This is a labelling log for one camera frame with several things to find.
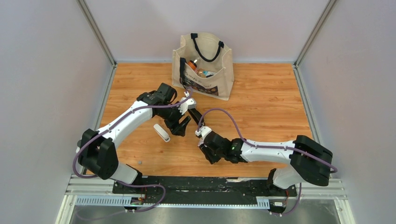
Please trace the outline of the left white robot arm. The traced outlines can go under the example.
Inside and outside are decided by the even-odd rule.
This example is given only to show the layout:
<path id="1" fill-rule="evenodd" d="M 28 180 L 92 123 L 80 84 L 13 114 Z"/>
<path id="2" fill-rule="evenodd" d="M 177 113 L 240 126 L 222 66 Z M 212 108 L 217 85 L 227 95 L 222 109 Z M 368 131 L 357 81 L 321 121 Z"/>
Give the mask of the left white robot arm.
<path id="1" fill-rule="evenodd" d="M 185 113 L 196 104 L 192 93 L 193 89 L 188 87 L 184 91 L 185 97 L 174 104 L 176 90 L 161 83 L 156 91 L 141 94 L 124 113 L 106 126 L 97 131 L 87 129 L 76 149 L 72 162 L 73 172 L 84 178 L 76 169 L 79 164 L 92 172 L 90 178 L 112 179 L 124 184 L 130 193 L 140 192 L 143 186 L 141 172 L 118 160 L 118 146 L 136 128 L 155 116 L 164 120 L 172 135 L 185 136 L 186 127 L 191 120 Z"/>

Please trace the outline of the black stapler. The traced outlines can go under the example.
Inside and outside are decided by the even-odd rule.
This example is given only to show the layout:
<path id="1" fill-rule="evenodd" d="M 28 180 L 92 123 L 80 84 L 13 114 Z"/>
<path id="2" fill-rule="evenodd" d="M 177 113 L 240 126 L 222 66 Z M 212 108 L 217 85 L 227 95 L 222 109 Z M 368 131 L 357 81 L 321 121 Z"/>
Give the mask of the black stapler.
<path id="1" fill-rule="evenodd" d="M 201 123 L 199 124 L 199 121 L 202 118 L 202 114 L 196 108 L 188 109 L 188 112 L 189 112 L 190 116 L 192 117 L 192 119 L 196 122 L 196 124 L 199 127 L 205 126 L 205 120 L 204 119 L 202 119 Z"/>

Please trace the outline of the white stapler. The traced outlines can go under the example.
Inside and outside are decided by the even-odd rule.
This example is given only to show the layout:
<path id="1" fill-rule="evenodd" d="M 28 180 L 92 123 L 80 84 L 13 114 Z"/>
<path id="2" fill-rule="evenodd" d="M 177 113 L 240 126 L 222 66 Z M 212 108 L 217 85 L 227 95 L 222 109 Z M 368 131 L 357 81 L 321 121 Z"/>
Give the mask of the white stapler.
<path id="1" fill-rule="evenodd" d="M 154 124 L 153 128 L 155 132 L 165 141 L 169 142 L 170 141 L 170 136 L 169 134 L 159 125 L 159 124 Z"/>

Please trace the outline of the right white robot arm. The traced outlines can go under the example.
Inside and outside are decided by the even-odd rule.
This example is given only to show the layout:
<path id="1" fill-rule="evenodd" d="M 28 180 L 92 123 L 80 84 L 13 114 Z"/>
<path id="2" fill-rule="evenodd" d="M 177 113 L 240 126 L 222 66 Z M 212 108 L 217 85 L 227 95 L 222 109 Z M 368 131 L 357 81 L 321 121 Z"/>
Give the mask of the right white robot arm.
<path id="1" fill-rule="evenodd" d="M 231 163 L 269 161 L 285 164 L 274 168 L 268 175 L 267 191 L 276 196 L 284 189 L 307 182 L 316 186 L 328 186 L 333 153 L 305 135 L 286 142 L 256 142 L 236 138 L 229 140 L 214 131 L 197 131 L 199 148 L 205 158 L 214 164 L 220 159 Z"/>

